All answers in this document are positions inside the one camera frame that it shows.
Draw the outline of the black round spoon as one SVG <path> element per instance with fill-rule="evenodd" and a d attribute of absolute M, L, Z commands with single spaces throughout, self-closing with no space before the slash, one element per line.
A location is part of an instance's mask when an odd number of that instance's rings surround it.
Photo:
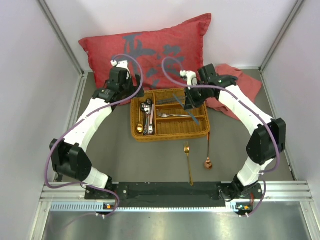
<path fill-rule="evenodd" d="M 147 113 L 146 113 L 146 103 L 145 102 L 142 102 L 140 104 L 140 110 L 141 110 L 142 116 L 143 116 L 142 132 L 143 132 L 144 135 L 146 135 L 147 132 L 148 132 L 148 129 L 146 127 L 146 125 L 147 125 Z"/>

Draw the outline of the blue chopstick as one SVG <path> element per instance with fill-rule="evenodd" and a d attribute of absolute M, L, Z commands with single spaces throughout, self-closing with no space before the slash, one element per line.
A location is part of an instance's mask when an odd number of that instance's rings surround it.
<path fill-rule="evenodd" d="M 183 100 L 185 100 L 185 97 L 178 97 L 178 98 L 171 97 L 171 98 L 157 100 L 156 103 L 158 105 L 161 105 L 161 104 L 174 103 L 174 102 L 183 101 Z"/>
<path fill-rule="evenodd" d="M 161 100 L 158 100 L 156 102 L 157 105 L 165 105 L 165 104 L 173 104 L 173 103 L 184 103 L 185 102 L 185 99 L 184 98 L 178 98 L 178 99 L 175 99 L 175 98 L 166 98 L 166 99 L 161 99 Z"/>

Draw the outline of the gold fork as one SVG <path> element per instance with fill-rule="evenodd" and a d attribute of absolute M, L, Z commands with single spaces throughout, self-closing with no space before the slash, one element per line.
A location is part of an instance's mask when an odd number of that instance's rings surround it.
<path fill-rule="evenodd" d="M 190 156 L 189 156 L 189 154 L 190 154 L 190 146 L 189 146 L 188 142 L 184 142 L 183 150 L 184 150 L 184 153 L 186 154 L 186 158 L 187 158 L 189 183 L 190 183 L 191 186 L 193 186 L 194 182 L 193 182 L 193 176 L 192 176 L 191 164 L 190 164 Z"/>

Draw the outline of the silver fork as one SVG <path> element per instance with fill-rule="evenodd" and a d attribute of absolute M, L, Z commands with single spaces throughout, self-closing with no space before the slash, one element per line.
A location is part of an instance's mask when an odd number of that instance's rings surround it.
<path fill-rule="evenodd" d="M 190 115 L 185 115 L 185 114 L 166 114 L 162 112 L 158 112 L 156 114 L 160 118 L 191 118 Z"/>

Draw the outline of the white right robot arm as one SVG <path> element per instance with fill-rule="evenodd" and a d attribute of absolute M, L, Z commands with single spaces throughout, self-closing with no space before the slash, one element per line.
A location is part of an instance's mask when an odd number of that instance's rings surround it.
<path fill-rule="evenodd" d="M 261 111 L 240 89 L 238 78 L 219 75 L 212 64 L 198 72 L 180 71 L 185 79 L 184 109 L 202 106 L 209 98 L 216 99 L 227 107 L 244 124 L 250 134 L 246 146 L 247 160 L 232 181 L 234 194 L 245 198 L 252 191 L 268 164 L 280 156 L 286 146 L 286 123 Z"/>

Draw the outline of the copper spoon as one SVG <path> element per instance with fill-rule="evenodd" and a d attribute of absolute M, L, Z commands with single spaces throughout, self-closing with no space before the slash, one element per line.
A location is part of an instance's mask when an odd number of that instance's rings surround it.
<path fill-rule="evenodd" d="M 213 164 L 210 160 L 210 132 L 207 134 L 207 158 L 204 161 L 204 167 L 208 170 L 212 169 Z"/>

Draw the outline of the gold spoon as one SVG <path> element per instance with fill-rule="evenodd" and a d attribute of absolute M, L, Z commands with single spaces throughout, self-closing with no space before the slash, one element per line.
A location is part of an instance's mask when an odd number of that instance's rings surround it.
<path fill-rule="evenodd" d="M 138 112 L 137 112 L 137 115 L 138 115 L 138 121 L 137 121 L 137 124 L 136 124 L 136 132 L 138 134 L 142 134 L 143 133 L 143 124 L 141 122 L 141 104 L 139 103 L 138 104 Z"/>

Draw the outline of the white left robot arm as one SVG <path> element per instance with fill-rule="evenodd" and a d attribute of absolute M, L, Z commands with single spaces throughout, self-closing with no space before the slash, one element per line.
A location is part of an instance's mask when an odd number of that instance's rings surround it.
<path fill-rule="evenodd" d="M 89 185 L 105 199 L 113 194 L 112 178 L 93 167 L 87 148 L 100 125 L 118 105 L 144 96 L 142 75 L 133 76 L 127 60 L 112 60 L 111 66 L 104 87 L 95 90 L 75 125 L 59 139 L 52 140 L 47 159 L 54 172 Z"/>

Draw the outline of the pink handled spoon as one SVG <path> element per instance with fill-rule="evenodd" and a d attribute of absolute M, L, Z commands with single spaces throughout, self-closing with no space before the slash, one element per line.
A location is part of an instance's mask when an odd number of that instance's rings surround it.
<path fill-rule="evenodd" d="M 149 125 L 148 125 L 148 135 L 152 135 L 154 133 L 154 127 L 153 127 L 153 119 L 154 119 L 154 112 L 155 112 L 155 105 L 153 104 L 151 106 L 151 113 L 149 117 Z"/>

